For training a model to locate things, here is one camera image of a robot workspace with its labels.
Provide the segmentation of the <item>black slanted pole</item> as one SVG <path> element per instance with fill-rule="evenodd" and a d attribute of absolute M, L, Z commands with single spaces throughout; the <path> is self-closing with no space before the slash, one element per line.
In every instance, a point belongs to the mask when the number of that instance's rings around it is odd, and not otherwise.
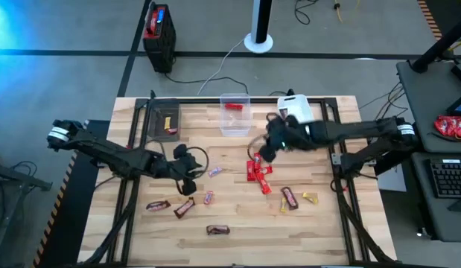
<path fill-rule="evenodd" d="M 441 39 L 432 45 L 423 55 L 416 61 L 410 62 L 410 67 L 417 73 L 427 71 L 428 65 L 431 64 L 437 57 L 447 51 L 461 37 L 461 20 L 449 30 Z"/>

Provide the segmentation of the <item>white plastic bin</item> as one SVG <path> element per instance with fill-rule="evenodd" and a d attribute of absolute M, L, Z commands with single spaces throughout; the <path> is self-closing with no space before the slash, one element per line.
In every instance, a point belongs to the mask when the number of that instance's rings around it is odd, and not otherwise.
<path fill-rule="evenodd" d="M 280 97 L 277 100 L 277 108 L 278 111 L 286 108 L 287 116 L 293 116 L 300 124 L 309 123 L 314 120 L 310 104 L 304 95 Z"/>

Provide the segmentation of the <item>white black pole stand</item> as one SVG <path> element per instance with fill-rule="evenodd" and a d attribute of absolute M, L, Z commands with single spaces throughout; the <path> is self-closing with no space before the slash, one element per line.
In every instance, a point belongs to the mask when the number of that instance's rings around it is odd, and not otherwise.
<path fill-rule="evenodd" d="M 245 47 L 255 54 L 267 53 L 273 47 L 268 34 L 273 0 L 253 0 L 251 31 L 244 38 Z"/>

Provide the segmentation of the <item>grey side desk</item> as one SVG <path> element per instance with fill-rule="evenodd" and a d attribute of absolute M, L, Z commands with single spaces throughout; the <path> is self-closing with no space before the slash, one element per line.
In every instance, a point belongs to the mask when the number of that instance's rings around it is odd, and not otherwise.
<path fill-rule="evenodd" d="M 461 162 L 461 142 L 436 137 L 434 121 L 461 98 L 461 82 L 451 73 L 453 63 L 432 63 L 427 71 L 417 73 L 408 62 L 396 64 L 414 118 L 414 129 L 422 145 L 409 158 L 407 167 L 422 216 L 422 228 L 433 240 L 461 242 L 461 212 L 450 211 L 457 200 L 436 196 L 429 164 L 454 165 Z"/>

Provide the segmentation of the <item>black keyboard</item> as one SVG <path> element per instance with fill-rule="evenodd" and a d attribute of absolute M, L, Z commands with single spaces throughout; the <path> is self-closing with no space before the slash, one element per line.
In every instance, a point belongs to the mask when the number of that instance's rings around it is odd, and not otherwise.
<path fill-rule="evenodd" d="M 461 159 L 433 159 L 427 167 L 436 197 L 461 199 Z"/>

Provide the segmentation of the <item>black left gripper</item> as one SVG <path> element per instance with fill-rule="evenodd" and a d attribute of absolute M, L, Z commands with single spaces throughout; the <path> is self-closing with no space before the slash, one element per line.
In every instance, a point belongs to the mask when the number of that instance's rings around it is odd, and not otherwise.
<path fill-rule="evenodd" d="M 197 190 L 194 179 L 203 175 L 201 170 L 196 169 L 201 168 L 202 165 L 196 162 L 195 157 L 188 152 L 185 144 L 179 144 L 174 149 L 173 161 L 167 160 L 164 145 L 160 144 L 159 146 L 162 155 L 156 158 L 154 162 L 154 178 L 173 179 L 180 194 L 183 196 L 192 195 Z"/>

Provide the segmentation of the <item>black red equipment case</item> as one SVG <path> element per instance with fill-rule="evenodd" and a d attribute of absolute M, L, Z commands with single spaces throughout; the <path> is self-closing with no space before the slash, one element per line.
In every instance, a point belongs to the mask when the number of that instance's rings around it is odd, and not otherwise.
<path fill-rule="evenodd" d="M 169 6 L 152 1 L 145 17 L 142 44 L 155 72 L 172 72 L 176 42 Z"/>

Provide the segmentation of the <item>red candy bag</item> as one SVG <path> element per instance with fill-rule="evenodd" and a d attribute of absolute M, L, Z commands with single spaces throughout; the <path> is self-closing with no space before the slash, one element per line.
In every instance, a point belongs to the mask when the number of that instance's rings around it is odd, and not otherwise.
<path fill-rule="evenodd" d="M 439 115 L 434 126 L 443 138 L 461 142 L 461 116 Z"/>

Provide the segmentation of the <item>black aluminium table frame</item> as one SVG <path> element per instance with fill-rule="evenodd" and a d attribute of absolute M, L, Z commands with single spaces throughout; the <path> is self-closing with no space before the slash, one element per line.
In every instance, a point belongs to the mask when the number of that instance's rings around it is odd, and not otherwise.
<path fill-rule="evenodd" d="M 230 138 L 220 131 L 220 104 L 196 98 L 181 106 L 180 140 L 197 161 L 223 169 L 196 181 L 195 206 L 178 219 L 174 210 L 185 202 L 170 179 L 142 177 L 136 211 L 128 232 L 120 234 L 113 259 L 130 266 L 266 266 L 347 264 L 351 258 L 372 259 L 356 232 L 343 234 L 337 196 L 331 190 L 331 152 L 279 153 L 266 179 L 272 189 L 264 195 L 257 182 L 248 182 L 247 148 L 265 131 L 266 115 L 276 110 L 276 99 L 251 101 L 252 126 L 248 136 Z M 283 187 L 289 187 L 299 208 L 281 213 Z M 209 205 L 207 191 L 214 195 Z M 302 197 L 316 193 L 318 204 Z M 171 206 L 147 211 L 150 202 L 167 200 Z M 229 234 L 207 235 L 206 227 L 227 225 Z"/>

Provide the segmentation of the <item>grey plastic bin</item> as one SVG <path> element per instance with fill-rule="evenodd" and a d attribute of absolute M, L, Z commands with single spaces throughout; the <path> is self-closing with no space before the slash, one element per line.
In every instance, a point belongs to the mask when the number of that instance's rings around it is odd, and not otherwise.
<path fill-rule="evenodd" d="M 165 129 L 165 118 L 171 117 L 171 128 L 177 133 L 169 134 Z M 175 142 L 180 140 L 180 102 L 176 98 L 154 99 L 151 101 L 150 119 L 147 136 L 160 142 Z"/>

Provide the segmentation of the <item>clear plastic bin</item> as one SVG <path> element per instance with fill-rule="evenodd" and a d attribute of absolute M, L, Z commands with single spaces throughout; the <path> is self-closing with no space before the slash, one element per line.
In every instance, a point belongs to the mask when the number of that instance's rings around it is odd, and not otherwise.
<path fill-rule="evenodd" d="M 242 110 L 226 109 L 226 103 L 243 104 Z M 220 131 L 226 137 L 248 136 L 252 126 L 250 96 L 244 93 L 224 93 L 220 96 Z"/>

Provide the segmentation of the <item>black floor stand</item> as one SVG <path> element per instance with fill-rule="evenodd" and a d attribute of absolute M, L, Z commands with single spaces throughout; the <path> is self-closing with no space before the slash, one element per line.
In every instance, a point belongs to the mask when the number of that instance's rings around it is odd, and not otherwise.
<path fill-rule="evenodd" d="M 5 228 L 9 215 L 7 214 L 7 197 L 5 185 L 12 183 L 17 185 L 19 198 L 26 197 L 34 189 L 50 191 L 52 183 L 36 177 L 38 166 L 32 161 L 20 161 L 11 167 L 5 167 L 0 163 L 0 232 Z"/>

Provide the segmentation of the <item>black hazard-striped base plate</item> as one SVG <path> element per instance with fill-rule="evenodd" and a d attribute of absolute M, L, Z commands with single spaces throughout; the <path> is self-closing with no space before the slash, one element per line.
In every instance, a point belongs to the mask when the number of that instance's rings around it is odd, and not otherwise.
<path fill-rule="evenodd" d="M 91 158 L 73 153 L 36 250 L 31 268 L 78 262 L 98 168 Z"/>

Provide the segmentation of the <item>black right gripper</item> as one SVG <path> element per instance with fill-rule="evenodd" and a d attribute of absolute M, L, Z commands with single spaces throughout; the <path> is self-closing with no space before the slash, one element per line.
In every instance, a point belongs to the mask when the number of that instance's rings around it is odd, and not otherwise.
<path fill-rule="evenodd" d="M 276 113 L 268 113 L 266 119 L 266 145 L 262 145 L 258 150 L 262 161 L 273 162 L 278 150 L 313 149 L 308 125 L 300 124 L 295 116 L 283 118 Z"/>

